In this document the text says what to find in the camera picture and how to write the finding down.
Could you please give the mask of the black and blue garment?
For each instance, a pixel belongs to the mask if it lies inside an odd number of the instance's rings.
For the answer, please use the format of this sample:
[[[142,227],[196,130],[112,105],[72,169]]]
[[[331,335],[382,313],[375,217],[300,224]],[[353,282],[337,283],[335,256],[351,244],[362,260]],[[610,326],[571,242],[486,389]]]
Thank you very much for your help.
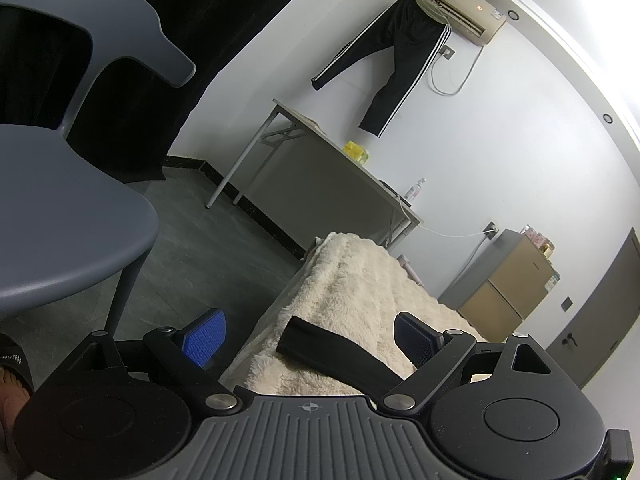
[[[358,390],[375,403],[404,381],[359,344],[298,316],[288,320],[277,352]]]

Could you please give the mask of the grey folding table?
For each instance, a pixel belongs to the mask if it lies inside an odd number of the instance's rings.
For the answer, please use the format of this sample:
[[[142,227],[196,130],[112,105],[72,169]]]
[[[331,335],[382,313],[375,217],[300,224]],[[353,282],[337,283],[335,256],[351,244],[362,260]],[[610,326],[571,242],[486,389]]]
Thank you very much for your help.
[[[314,231],[355,232],[388,250],[424,226],[401,195],[355,162],[311,118],[278,99],[215,191],[250,200],[296,243]]]

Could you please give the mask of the cream fluffy blanket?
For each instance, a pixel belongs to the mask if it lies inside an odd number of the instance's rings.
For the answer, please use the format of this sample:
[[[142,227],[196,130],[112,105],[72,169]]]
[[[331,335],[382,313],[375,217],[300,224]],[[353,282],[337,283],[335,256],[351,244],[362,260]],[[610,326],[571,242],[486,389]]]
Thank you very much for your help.
[[[302,268],[257,321],[220,382],[274,396],[356,396],[359,392],[308,370],[276,351],[291,316],[359,344],[401,377],[414,367],[397,348],[394,319],[409,312],[443,332],[483,337],[462,316],[410,280],[399,262],[372,240],[331,233],[316,240]]]

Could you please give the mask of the gold mini fridge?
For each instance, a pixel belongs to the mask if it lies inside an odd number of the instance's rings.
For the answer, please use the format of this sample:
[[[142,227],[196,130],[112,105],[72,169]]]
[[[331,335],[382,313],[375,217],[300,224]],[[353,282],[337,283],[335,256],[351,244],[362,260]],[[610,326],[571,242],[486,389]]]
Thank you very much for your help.
[[[438,301],[486,340],[500,342],[559,281],[560,274],[528,237],[503,230]]]

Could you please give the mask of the clear plastic bottle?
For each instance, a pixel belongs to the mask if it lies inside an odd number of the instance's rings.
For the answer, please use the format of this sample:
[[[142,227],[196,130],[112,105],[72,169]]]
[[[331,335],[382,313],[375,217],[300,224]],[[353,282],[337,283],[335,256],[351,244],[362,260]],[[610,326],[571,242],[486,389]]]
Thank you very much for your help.
[[[422,186],[426,182],[425,178],[421,178],[411,185],[407,192],[405,192],[404,199],[407,203],[411,204],[422,190]]]

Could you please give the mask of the items on fridge top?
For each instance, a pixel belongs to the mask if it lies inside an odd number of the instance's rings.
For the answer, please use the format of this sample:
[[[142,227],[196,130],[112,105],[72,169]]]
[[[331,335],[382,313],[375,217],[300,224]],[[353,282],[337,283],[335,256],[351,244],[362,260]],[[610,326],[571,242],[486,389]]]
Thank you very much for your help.
[[[555,251],[555,246],[548,237],[535,230],[529,224],[526,224],[526,226],[521,229],[521,234],[527,237],[547,259],[551,258]]]

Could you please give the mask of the grey plastic chair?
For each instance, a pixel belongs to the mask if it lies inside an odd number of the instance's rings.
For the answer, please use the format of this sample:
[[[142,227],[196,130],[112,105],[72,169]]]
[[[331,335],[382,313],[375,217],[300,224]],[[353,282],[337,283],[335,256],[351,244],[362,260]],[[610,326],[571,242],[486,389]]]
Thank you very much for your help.
[[[66,136],[104,68],[133,58],[175,87],[195,65],[145,0],[1,0],[91,36],[85,73],[55,129],[1,128],[1,311],[38,308],[119,277],[104,330],[114,334],[160,222],[151,203],[80,157]]]

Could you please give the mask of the grey door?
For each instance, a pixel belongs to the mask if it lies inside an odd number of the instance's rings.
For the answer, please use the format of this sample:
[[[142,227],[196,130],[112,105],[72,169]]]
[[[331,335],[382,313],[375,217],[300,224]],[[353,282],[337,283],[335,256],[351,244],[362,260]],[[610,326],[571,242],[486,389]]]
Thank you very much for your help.
[[[612,356],[639,317],[640,258],[631,230],[602,280],[547,349],[582,388]]]

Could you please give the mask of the yellow box on table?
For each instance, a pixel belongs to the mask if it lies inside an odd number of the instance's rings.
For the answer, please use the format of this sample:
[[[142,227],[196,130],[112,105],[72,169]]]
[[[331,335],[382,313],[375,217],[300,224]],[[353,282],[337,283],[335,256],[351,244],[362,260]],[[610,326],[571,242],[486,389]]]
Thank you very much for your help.
[[[343,152],[354,162],[363,166],[369,160],[368,151],[354,141],[348,141],[343,146]]]

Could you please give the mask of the black track pants hanging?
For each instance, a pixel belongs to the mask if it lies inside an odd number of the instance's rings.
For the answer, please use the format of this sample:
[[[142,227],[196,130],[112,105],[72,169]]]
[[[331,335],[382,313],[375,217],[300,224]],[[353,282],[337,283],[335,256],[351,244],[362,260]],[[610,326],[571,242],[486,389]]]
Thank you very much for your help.
[[[428,15],[416,0],[397,0],[378,15],[333,60],[311,79],[322,89],[344,70],[371,54],[393,51],[394,70],[375,93],[359,128],[378,138],[399,112],[439,50],[451,35],[451,26]]]

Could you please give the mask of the wall power socket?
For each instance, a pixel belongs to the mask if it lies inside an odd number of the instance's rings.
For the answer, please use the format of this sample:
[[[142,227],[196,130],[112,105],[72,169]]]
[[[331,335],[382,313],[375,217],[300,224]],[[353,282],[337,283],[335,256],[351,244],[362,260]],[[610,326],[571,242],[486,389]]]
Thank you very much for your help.
[[[500,229],[498,227],[498,224],[495,221],[489,221],[488,225],[483,229],[483,235],[488,240],[492,240],[495,236],[498,235],[499,231]]]

